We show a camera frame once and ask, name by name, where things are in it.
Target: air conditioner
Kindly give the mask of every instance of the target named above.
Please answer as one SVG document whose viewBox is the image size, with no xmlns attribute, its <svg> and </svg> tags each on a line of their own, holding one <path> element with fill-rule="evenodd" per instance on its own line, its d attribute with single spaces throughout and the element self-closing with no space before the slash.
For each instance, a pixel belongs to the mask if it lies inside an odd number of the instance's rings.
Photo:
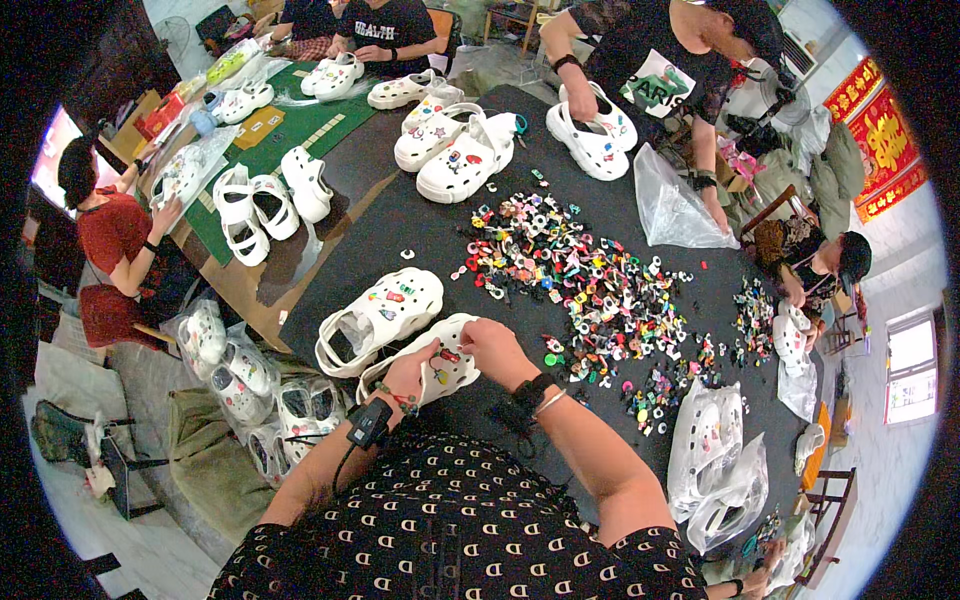
<svg viewBox="0 0 960 600">
<path fill-rule="evenodd" d="M 800 82 L 805 80 L 807 75 L 817 66 L 817 61 L 810 56 L 810 53 L 806 51 L 800 41 L 789 32 L 783 32 L 783 55 L 786 57 L 787 66 Z"/>
</svg>

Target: red banner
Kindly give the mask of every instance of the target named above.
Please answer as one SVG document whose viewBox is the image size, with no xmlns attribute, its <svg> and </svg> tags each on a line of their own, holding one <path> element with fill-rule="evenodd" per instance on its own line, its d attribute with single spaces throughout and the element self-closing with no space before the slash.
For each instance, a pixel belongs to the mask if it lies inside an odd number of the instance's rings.
<svg viewBox="0 0 960 600">
<path fill-rule="evenodd" d="M 924 184 L 926 170 L 897 101 L 869 57 L 824 102 L 834 121 L 850 127 L 860 147 L 867 178 L 853 200 L 867 223 Z"/>
</svg>

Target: silver bangle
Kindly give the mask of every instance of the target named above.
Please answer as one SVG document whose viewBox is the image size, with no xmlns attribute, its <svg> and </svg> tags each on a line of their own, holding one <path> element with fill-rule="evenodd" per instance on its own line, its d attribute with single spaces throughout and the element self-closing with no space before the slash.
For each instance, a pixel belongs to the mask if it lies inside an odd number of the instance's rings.
<svg viewBox="0 0 960 600">
<path fill-rule="evenodd" d="M 546 402 L 544 402 L 544 403 L 540 406 L 540 408 L 537 409 L 537 412 L 534 413 L 534 420 L 537 420 L 537 415 L 539 415 L 540 413 L 542 413 L 543 411 L 545 411 L 551 404 L 553 404 L 554 402 L 556 402 L 557 400 L 559 400 L 559 399 L 560 399 L 561 397 L 563 397 L 565 394 L 566 394 L 566 389 L 560 390 L 560 393 L 559 393 L 559 394 L 557 394 L 556 396 L 553 396 L 552 398 L 550 398 L 549 400 L 547 400 Z"/>
</svg>

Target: window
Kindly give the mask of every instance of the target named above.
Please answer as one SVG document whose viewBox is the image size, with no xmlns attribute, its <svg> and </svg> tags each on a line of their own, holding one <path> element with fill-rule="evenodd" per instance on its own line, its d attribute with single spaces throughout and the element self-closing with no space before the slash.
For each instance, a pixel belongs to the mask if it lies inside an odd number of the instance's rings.
<svg viewBox="0 0 960 600">
<path fill-rule="evenodd" d="M 54 115 L 50 128 L 43 137 L 43 145 L 36 157 L 34 173 L 31 176 L 31 181 L 43 191 L 43 195 L 62 208 L 71 219 L 77 218 L 77 212 L 66 209 L 66 204 L 63 202 L 63 188 L 57 182 L 57 168 L 60 166 L 60 153 L 71 140 L 81 135 L 80 128 L 74 124 L 66 110 L 63 107 L 57 108 L 57 114 Z M 100 174 L 97 187 L 106 187 L 120 180 L 120 175 L 100 156 L 100 153 L 96 150 L 93 152 L 97 157 L 97 173 Z"/>
<path fill-rule="evenodd" d="M 886 424 L 929 417 L 937 407 L 937 332 L 933 315 L 889 328 Z"/>
</svg>

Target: green table mat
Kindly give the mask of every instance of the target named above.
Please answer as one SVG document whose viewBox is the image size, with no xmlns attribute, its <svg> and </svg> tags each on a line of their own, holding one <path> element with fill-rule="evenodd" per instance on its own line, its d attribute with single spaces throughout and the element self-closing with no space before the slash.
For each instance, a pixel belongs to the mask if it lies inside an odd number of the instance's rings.
<svg viewBox="0 0 960 600">
<path fill-rule="evenodd" d="M 297 72 L 309 72 L 315 65 L 316 62 L 294 62 L 274 75 L 269 83 L 274 87 L 275 94 L 279 95 L 286 90 L 294 100 L 308 98 L 300 93 L 302 76 L 297 75 Z M 274 171 L 279 176 L 280 161 L 294 146 L 308 146 L 307 152 L 320 158 L 374 113 L 374 109 L 367 105 L 365 96 L 309 107 L 276 108 L 284 112 L 283 121 L 272 132 L 267 133 L 259 144 L 248 150 L 241 150 L 230 144 L 224 152 L 227 168 L 243 162 L 250 169 L 251 177 Z M 213 182 L 216 179 L 213 178 L 184 216 L 210 254 L 224 266 L 233 258 L 233 251 L 227 246 L 227 239 L 220 226 L 220 213 L 213 207 L 211 200 Z"/>
</svg>

